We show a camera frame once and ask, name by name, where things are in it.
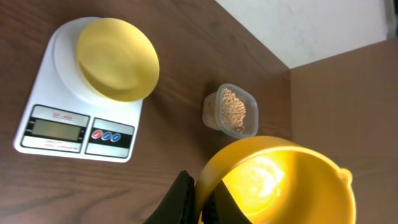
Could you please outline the yellow measuring scoop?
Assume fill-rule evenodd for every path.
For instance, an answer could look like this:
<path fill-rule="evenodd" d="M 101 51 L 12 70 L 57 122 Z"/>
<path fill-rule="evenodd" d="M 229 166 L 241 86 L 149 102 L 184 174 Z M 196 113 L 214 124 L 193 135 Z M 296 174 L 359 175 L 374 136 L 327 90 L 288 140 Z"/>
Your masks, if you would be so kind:
<path fill-rule="evenodd" d="M 195 185 L 196 223 L 221 181 L 251 223 L 356 222 L 351 172 L 282 138 L 255 136 L 218 151 Z"/>

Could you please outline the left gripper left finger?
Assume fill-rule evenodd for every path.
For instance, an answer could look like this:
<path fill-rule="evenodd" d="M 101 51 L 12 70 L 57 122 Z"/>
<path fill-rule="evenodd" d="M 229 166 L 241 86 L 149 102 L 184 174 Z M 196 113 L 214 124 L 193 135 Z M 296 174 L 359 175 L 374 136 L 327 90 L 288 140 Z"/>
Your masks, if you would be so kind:
<path fill-rule="evenodd" d="M 192 224 L 195 203 L 194 179 L 181 171 L 165 197 L 144 224 Z"/>

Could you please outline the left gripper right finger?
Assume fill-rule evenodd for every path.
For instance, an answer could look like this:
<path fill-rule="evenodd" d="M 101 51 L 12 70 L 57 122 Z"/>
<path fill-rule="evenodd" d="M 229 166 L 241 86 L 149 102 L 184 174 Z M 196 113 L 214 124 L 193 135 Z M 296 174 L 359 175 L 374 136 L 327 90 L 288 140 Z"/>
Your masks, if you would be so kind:
<path fill-rule="evenodd" d="M 202 212 L 204 224 L 251 224 L 221 181 L 208 197 Z"/>

